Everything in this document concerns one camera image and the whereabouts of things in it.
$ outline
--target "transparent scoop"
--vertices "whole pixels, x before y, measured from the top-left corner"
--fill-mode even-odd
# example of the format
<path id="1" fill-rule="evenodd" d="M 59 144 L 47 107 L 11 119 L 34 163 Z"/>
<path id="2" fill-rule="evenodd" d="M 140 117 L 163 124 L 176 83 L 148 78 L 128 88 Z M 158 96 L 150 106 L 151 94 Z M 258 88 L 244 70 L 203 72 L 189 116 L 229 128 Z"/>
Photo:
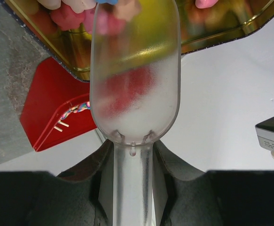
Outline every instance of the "transparent scoop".
<path id="1" fill-rule="evenodd" d="M 113 225 L 151 225 L 152 146 L 180 105 L 180 23 L 174 0 L 96 8 L 90 102 L 115 145 Z"/>

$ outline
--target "gray stone surface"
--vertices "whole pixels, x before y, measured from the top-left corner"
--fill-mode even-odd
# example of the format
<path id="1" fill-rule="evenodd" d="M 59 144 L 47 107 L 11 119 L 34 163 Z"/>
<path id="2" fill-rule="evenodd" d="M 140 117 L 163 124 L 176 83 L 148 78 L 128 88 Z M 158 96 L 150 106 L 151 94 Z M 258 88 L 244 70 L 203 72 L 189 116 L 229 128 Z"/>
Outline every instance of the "gray stone surface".
<path id="1" fill-rule="evenodd" d="M 47 57 L 0 6 L 0 163 L 33 151 L 19 116 L 34 71 Z"/>

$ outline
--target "red box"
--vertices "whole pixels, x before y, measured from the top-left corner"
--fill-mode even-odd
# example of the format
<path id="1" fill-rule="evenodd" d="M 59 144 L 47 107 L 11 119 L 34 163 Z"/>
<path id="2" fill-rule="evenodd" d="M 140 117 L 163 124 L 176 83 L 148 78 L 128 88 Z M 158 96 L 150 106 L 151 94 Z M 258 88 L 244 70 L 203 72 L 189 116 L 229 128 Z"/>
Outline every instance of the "red box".
<path id="1" fill-rule="evenodd" d="M 71 113 L 58 124 L 60 117 L 70 108 L 89 101 L 90 83 L 73 78 L 53 58 L 39 64 L 25 101 L 20 122 L 26 135 L 37 151 L 72 139 L 96 128 L 90 110 Z"/>

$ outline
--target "gold tray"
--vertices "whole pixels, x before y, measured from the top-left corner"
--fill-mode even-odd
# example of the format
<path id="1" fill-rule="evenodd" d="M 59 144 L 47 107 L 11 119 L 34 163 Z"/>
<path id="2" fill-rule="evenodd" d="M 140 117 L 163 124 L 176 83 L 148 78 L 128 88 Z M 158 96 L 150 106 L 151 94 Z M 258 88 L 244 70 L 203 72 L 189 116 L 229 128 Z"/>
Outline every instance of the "gold tray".
<path id="1" fill-rule="evenodd" d="M 140 2 L 143 5 L 150 1 Z M 50 19 L 49 10 L 41 7 L 37 0 L 0 0 L 0 3 L 75 78 L 89 82 L 91 35 L 83 26 L 77 30 L 59 31 Z M 274 17 L 274 0 L 219 0 L 207 9 L 196 8 L 195 0 L 176 0 L 176 3 L 180 14 L 182 54 L 244 38 Z M 147 58 L 163 51 L 157 48 L 149 52 Z"/>

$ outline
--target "white table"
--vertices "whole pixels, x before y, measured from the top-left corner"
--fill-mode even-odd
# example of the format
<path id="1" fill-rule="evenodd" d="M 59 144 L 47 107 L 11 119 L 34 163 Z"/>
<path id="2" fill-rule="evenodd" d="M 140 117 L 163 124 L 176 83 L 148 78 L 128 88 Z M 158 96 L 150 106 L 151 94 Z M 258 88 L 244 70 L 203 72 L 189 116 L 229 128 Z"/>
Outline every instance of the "white table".
<path id="1" fill-rule="evenodd" d="M 274 116 L 274 19 L 255 34 L 186 55 L 165 145 L 201 169 L 274 170 L 255 125 Z"/>

